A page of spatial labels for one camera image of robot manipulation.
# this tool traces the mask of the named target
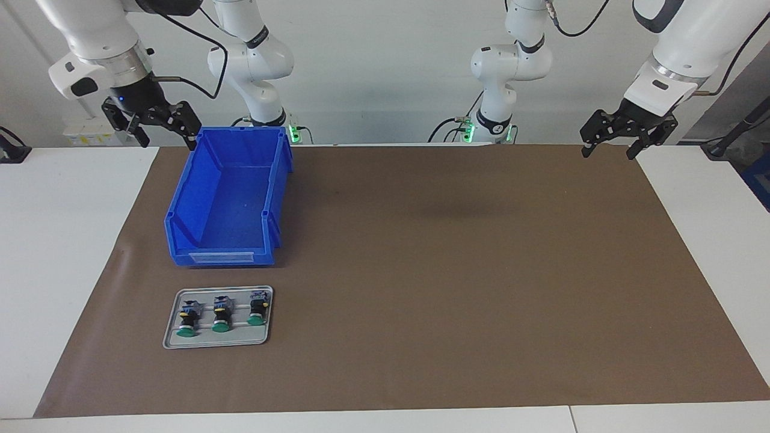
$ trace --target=cable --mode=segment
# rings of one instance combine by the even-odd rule
[[[559,24],[559,18],[557,18],[556,16],[556,9],[554,8],[553,3],[550,1],[546,3],[547,3],[547,6],[549,6],[548,11],[549,11],[549,15],[551,16],[551,21],[554,22],[556,29],[558,29],[558,31],[562,35],[567,36],[568,38],[577,38],[578,36],[582,36],[583,34],[585,34],[585,32],[587,32],[588,30],[591,30],[591,27],[593,27],[594,24],[596,24],[596,21],[599,19],[601,14],[604,13],[604,10],[607,8],[607,5],[610,4],[610,0],[604,0],[604,4],[601,6],[601,8],[599,8],[599,12],[596,13],[596,16],[594,17],[594,19],[592,19],[591,22],[588,23],[588,26],[586,26],[585,29],[582,29],[577,33],[566,32]]]
[[[209,20],[209,21],[210,21],[212,24],[214,24],[214,27],[216,27],[216,28],[218,28],[218,29],[220,29],[220,30],[222,29],[221,27],[219,27],[219,24],[217,24],[217,23],[216,23],[216,21],[214,21],[214,20],[211,18],[211,16],[209,16],[209,14],[207,14],[207,13],[206,13],[206,11],[204,11],[204,10],[203,10],[203,8],[198,8],[198,10],[199,10],[199,11],[201,11],[201,13],[203,14],[203,16],[205,16],[205,17],[206,17],[206,18],[207,18],[207,19],[208,19],[208,20]]]
[[[743,53],[743,50],[746,49],[748,44],[752,41],[754,36],[756,36],[757,33],[759,33],[759,29],[762,28],[763,25],[768,21],[768,18],[770,18],[770,14],[765,15],[765,19],[762,20],[762,22],[757,25],[756,29],[751,33],[751,35],[748,36],[748,38],[743,42],[743,45],[741,45],[741,48],[738,49],[738,51],[735,53],[735,56],[732,58],[732,62],[730,62],[730,66],[727,68],[727,71],[725,72],[724,78],[722,78],[721,83],[719,84],[719,87],[714,92],[708,92],[708,93],[700,93],[696,96],[717,96],[721,93],[721,91],[725,88],[725,85],[727,84],[728,78],[730,78],[730,74],[732,73],[732,69],[735,67],[735,63],[738,62],[738,58],[741,57],[741,54]]]
[[[743,133],[745,134],[748,131],[751,131],[752,129],[757,129],[758,127],[762,126],[762,124],[767,122],[768,120],[770,120],[770,116],[767,116],[763,120],[760,120],[759,122],[753,124],[750,128],[746,129]],[[721,137],[717,137],[717,138],[714,138],[714,139],[708,139],[708,140],[702,142],[702,144],[709,144],[709,143],[713,143],[715,141],[720,141],[720,140],[725,139],[726,137],[727,136],[721,136]]]
[[[307,126],[297,126],[297,131],[307,131],[308,134],[310,134],[310,144],[316,144],[316,140],[313,139],[313,131],[310,130]]]
[[[436,126],[436,129],[430,134],[430,138],[428,139],[429,143],[433,142],[433,138],[438,133],[439,129],[444,127],[444,125],[447,125],[448,123],[456,122],[456,119],[454,117],[450,117],[449,119],[444,120],[443,122],[439,123],[438,126]]]
[[[246,121],[246,117],[239,117],[238,119],[235,120],[235,122],[233,122],[232,125],[230,125],[230,128],[234,127],[235,125],[237,125],[237,124],[239,124],[241,122],[245,122],[245,121]]]
[[[479,96],[476,98],[476,101],[474,101],[474,104],[472,106],[470,106],[470,109],[468,110],[468,113],[465,114],[465,117],[470,117],[470,114],[474,111],[474,108],[476,108],[476,104],[478,104],[479,101],[481,101],[481,96],[483,96],[483,95],[484,95],[484,91],[482,90],[481,93],[479,93]],[[454,140],[456,140],[456,139],[457,139],[457,134],[455,133],[454,137],[452,137],[452,143],[454,143]]]
[[[14,140],[18,141],[18,142],[19,142],[19,144],[21,144],[22,146],[24,146],[24,147],[26,147],[26,146],[27,146],[27,145],[25,145],[25,144],[24,144],[24,142],[22,141],[22,139],[20,139],[20,138],[19,138],[19,137],[18,137],[16,134],[14,134],[14,133],[13,133],[13,132],[12,132],[10,129],[8,129],[8,128],[5,128],[4,126],[0,126],[0,131],[2,131],[2,132],[4,132],[4,133],[8,134],[8,136],[9,136],[9,137],[11,137],[11,138],[13,138]]]
[[[519,126],[511,125],[511,128],[516,128],[516,135],[514,135],[514,142],[512,143],[512,144],[516,144],[516,139],[519,138]]]
[[[444,143],[447,142],[447,140],[449,139],[449,135],[451,133],[454,133],[455,138],[457,138],[457,133],[462,133],[462,132],[465,132],[465,128],[452,129],[450,132],[447,133],[447,136],[444,137]]]
[[[225,53],[225,61],[222,64],[222,73],[219,74],[219,82],[216,84],[216,90],[214,91],[213,94],[207,92],[206,90],[203,89],[203,87],[198,86],[194,82],[189,81],[188,79],[184,79],[182,77],[156,77],[156,81],[158,81],[158,82],[163,82],[163,81],[167,81],[167,82],[184,82],[185,84],[189,84],[189,85],[195,87],[196,89],[200,90],[204,95],[208,96],[209,98],[216,99],[216,97],[219,96],[219,91],[222,89],[222,82],[225,79],[225,71],[227,70],[227,59],[228,59],[228,56],[229,56],[229,53],[227,52],[227,48],[225,48],[224,45],[222,45],[221,43],[219,43],[215,39],[211,39],[210,37],[208,37],[208,36],[206,36],[206,35],[204,35],[202,33],[199,33],[197,31],[191,29],[190,27],[187,27],[186,25],[182,24],[181,22],[176,21],[174,18],[169,17],[165,13],[163,13],[163,12],[157,10],[157,9],[154,9],[152,6],[147,5],[145,0],[136,0],[136,1],[137,1],[137,3],[140,4],[140,6],[144,5],[144,7],[142,7],[143,9],[155,12],[156,14],[160,15],[161,17],[163,17],[163,19],[165,19],[166,21],[174,24],[175,26],[179,27],[180,29],[185,30],[187,32],[190,32],[193,35],[198,36],[199,38],[201,38],[201,39],[203,39],[205,41],[211,42],[212,44],[214,44],[214,45],[216,45],[216,46],[218,46],[218,47],[220,47],[222,49],[222,51]]]

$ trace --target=metal tray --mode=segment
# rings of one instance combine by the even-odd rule
[[[257,290],[269,293],[270,301],[266,310],[265,324],[252,326],[246,322],[251,313],[250,296]],[[163,338],[166,349],[191,349],[195,347],[243,346],[247,344],[262,344],[267,341],[270,332],[270,321],[273,316],[273,288],[270,286],[251,287],[222,287],[206,289],[180,290],[174,298],[174,306]],[[230,331],[214,332],[211,330],[214,321],[214,297],[228,296],[233,300],[232,323]],[[196,326],[195,337],[180,337],[176,334],[179,329],[179,312],[188,300],[197,300],[203,306],[203,312]]]

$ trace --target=white table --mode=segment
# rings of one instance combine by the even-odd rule
[[[156,149],[36,149],[0,166],[0,418],[32,416],[102,272]],[[639,157],[671,219],[770,381],[770,214],[726,163],[694,147]],[[24,323],[19,302],[44,305],[51,325]],[[306,414],[146,415],[0,421],[0,431],[770,431],[770,401],[727,404],[500,408]]]

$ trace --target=green indicator light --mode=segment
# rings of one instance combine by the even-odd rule
[[[289,135],[291,136],[291,142],[292,143],[299,143],[302,140],[302,136],[300,135],[300,131],[297,130],[296,126],[289,125]]]
[[[474,141],[474,133],[476,132],[476,125],[468,123],[465,128],[465,134],[463,135],[463,141],[466,143],[472,143]]]

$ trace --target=brown paper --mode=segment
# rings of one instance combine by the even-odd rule
[[[190,270],[161,149],[37,417],[770,399],[624,149],[295,149],[283,248]],[[262,346],[168,351],[183,288],[269,284]]]

